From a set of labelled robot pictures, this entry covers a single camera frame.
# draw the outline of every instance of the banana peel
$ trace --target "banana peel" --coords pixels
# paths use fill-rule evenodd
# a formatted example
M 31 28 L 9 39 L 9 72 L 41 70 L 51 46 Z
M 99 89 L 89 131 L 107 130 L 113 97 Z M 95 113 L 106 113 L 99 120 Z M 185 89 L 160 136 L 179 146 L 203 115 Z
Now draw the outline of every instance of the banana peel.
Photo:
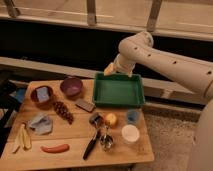
M 31 139 L 29 134 L 27 133 L 25 123 L 22 123 L 18 130 L 18 133 L 16 135 L 13 144 L 12 153 L 16 153 L 20 147 L 23 148 L 24 150 L 29 150 L 32 147 Z

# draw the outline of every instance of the red sausage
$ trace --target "red sausage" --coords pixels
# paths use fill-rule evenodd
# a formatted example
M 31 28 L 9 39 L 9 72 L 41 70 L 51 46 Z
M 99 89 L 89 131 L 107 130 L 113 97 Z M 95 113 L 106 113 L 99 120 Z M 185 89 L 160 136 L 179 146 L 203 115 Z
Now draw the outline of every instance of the red sausage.
M 70 146 L 68 144 L 62 144 L 55 147 L 44 147 L 41 146 L 41 150 L 46 153 L 61 153 L 69 150 Z

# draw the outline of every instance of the wooden tabletop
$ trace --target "wooden tabletop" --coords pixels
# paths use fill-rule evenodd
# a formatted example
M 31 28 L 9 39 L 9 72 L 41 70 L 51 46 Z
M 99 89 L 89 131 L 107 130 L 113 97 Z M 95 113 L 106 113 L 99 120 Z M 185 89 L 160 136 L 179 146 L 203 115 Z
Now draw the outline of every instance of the wooden tabletop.
M 136 145 L 129 146 L 125 144 L 121 137 L 121 128 L 126 124 L 124 116 L 128 109 L 112 108 L 96 108 L 93 113 L 99 112 L 100 115 L 104 116 L 113 112 L 117 115 L 117 126 L 109 130 L 109 134 L 113 137 L 115 143 L 113 148 L 105 152 L 101 149 L 98 142 L 88 159 L 83 160 L 82 156 L 87 144 L 95 133 L 94 127 L 89 124 L 91 113 L 78 108 L 75 105 L 75 99 L 66 98 L 59 89 L 60 83 L 61 81 L 34 81 L 29 84 L 24 102 L 13 124 L 4 152 L 1 156 L 0 170 L 70 168 L 140 163 L 154 160 L 142 110 L 139 124 L 141 138 Z M 93 80 L 83 80 L 84 88 L 80 96 L 88 102 L 92 102 L 93 83 Z M 66 120 L 61 119 L 54 112 L 53 108 L 38 108 L 30 100 L 32 90 L 41 85 L 52 87 L 55 99 L 67 105 L 70 112 L 74 115 L 74 122 L 71 125 L 69 125 Z M 28 151 L 19 149 L 17 153 L 13 154 L 11 152 L 12 147 L 21 123 L 29 121 L 39 112 L 48 114 L 52 118 L 52 133 L 48 135 L 36 135 L 32 130 L 27 128 L 32 140 L 32 148 Z M 69 144 L 70 150 L 63 153 L 50 154 L 40 149 L 41 146 L 53 147 L 64 143 Z

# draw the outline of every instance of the bowl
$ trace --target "bowl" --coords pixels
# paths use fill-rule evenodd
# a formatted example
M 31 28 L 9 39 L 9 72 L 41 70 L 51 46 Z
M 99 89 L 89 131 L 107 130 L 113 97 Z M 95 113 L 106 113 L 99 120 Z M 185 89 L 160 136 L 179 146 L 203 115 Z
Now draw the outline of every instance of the bowl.
M 60 84 L 61 91 L 66 96 L 75 96 L 82 91 L 83 82 L 77 77 L 68 77 Z
M 45 105 L 53 98 L 53 89 L 50 86 L 42 85 L 33 89 L 30 95 L 36 105 Z

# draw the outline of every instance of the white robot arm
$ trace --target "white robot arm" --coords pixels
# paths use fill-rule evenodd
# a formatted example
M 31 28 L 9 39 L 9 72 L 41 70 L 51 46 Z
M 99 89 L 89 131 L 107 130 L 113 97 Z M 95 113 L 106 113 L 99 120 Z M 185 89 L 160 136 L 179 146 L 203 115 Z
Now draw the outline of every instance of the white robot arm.
M 129 76 L 136 63 L 164 75 L 210 101 L 203 110 L 195 134 L 195 145 L 190 155 L 189 171 L 213 170 L 213 64 L 152 48 L 153 38 L 141 32 L 122 40 L 119 54 L 104 70 L 105 75 L 115 72 Z

